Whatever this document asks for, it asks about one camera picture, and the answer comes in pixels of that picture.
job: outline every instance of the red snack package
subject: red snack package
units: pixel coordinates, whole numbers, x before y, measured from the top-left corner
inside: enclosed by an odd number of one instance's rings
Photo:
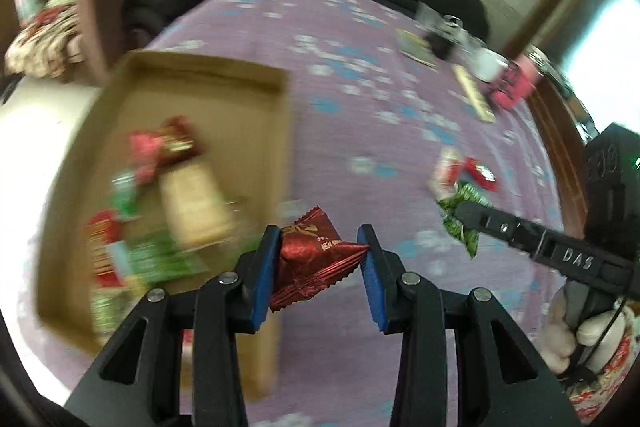
[[[482,165],[478,160],[467,157],[465,161],[465,168],[478,185],[486,190],[497,192],[498,182],[495,179],[494,173]]]
[[[95,282],[100,288],[123,287],[111,262],[107,245],[122,238],[120,222],[112,210],[98,212],[89,221],[89,252],[94,261]]]
[[[462,168],[463,159],[458,149],[447,145],[443,146],[434,169],[433,178],[429,181],[429,186],[438,201],[453,195],[456,191],[454,184],[460,178]]]
[[[366,245],[340,239],[327,215],[315,207],[282,229],[278,274],[271,310],[307,300],[358,266]]]
[[[153,181],[159,169],[189,160],[202,153],[193,128],[184,116],[168,118],[158,131],[135,131],[129,136],[136,181]]]

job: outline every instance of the snack package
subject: snack package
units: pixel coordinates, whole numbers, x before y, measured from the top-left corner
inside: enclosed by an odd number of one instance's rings
[[[128,258],[128,269],[148,288],[207,269],[195,253],[180,251],[168,230],[145,235],[130,248]]]
[[[133,298],[140,300],[149,288],[142,278],[133,270],[130,262],[129,246],[126,241],[116,241],[107,246],[113,266],[118,277],[125,282]]]
[[[89,254],[94,262],[95,285],[98,288],[114,288],[124,290],[123,281],[117,276],[107,250],[110,243],[122,237],[122,227],[111,210],[98,212],[89,220],[89,238],[87,242]]]
[[[111,208],[116,213],[120,221],[132,221],[138,219],[138,186],[136,176],[133,171],[125,170],[117,174],[111,181],[113,192],[111,194]]]
[[[548,71],[546,55],[535,46],[528,46],[513,62],[510,62],[489,89],[492,102],[498,107],[512,110],[520,100],[528,98]]]
[[[480,187],[492,192],[498,191],[498,180],[495,179],[494,173],[478,160],[467,157],[465,160],[465,169]]]
[[[465,95],[469,99],[471,107],[474,108],[476,115],[478,115],[478,118],[483,122],[494,123],[495,115],[492,113],[484,99],[484,96],[478,89],[478,86],[471,78],[471,75],[466,68],[459,64],[454,64],[451,68],[453,69],[460,86],[462,86],[462,89],[465,91]]]
[[[282,229],[271,310],[307,300],[356,269],[369,247],[340,239],[328,216],[315,207]]]
[[[113,293],[95,288],[91,295],[91,316],[94,333],[105,344],[127,315],[131,299],[126,292]]]
[[[230,237],[232,213],[201,158],[164,172],[159,183],[167,222],[180,248],[201,248]]]
[[[94,264],[91,311],[94,332],[101,343],[120,325],[130,304],[130,295],[114,269],[108,245],[122,235],[121,224],[111,210],[99,212],[88,224],[88,251]]]
[[[168,118],[157,131],[131,133],[129,149],[136,180],[142,185],[154,181],[162,169],[202,154],[202,146],[184,116]]]
[[[491,207],[491,203],[480,194],[477,188],[471,183],[459,181],[455,185],[455,193],[452,196],[442,198],[438,201],[438,206],[444,212],[442,223],[444,229],[453,238],[456,238],[465,245],[471,258],[478,253],[479,232],[473,229],[466,229],[459,220],[453,217],[453,213],[462,201],[473,201]]]
[[[463,166],[464,160],[458,149],[448,145],[442,147],[433,178],[429,181],[429,186],[438,201],[455,193],[454,185]]]

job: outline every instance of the white cup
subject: white cup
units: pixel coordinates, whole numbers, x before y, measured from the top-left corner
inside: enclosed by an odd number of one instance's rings
[[[483,82],[491,82],[508,65],[509,61],[506,58],[487,48],[476,50],[469,60],[472,75]]]

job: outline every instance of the window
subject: window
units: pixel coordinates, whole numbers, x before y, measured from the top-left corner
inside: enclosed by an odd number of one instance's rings
[[[566,76],[598,131],[612,122],[640,132],[640,2],[616,0],[569,61]]]

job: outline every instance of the cardboard box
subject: cardboard box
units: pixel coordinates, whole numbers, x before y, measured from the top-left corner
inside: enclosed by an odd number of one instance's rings
[[[117,66],[79,129],[58,172],[39,252],[36,312],[46,327],[91,354],[92,259],[87,222],[108,208],[111,179],[128,163],[128,135],[183,114],[206,146],[203,158],[226,197],[243,201],[257,227],[277,223],[287,182],[287,74],[259,64],[206,57],[132,52]],[[166,226],[158,187],[140,198],[142,219],[124,226],[133,239]],[[168,283],[171,293],[194,289],[232,268],[219,250],[201,255],[209,272]],[[270,315],[256,335],[238,335],[242,384],[248,399],[273,384],[279,327]],[[190,381],[183,367],[183,381]]]

